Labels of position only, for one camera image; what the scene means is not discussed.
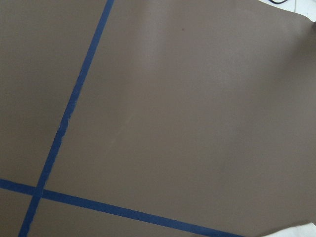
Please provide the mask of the white long-sleeve printed shirt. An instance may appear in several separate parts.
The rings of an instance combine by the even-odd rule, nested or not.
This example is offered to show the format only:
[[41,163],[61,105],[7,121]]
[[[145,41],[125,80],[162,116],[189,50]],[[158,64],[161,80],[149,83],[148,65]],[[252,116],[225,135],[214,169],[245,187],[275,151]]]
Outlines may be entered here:
[[316,237],[316,226],[311,222],[277,231],[267,237]]

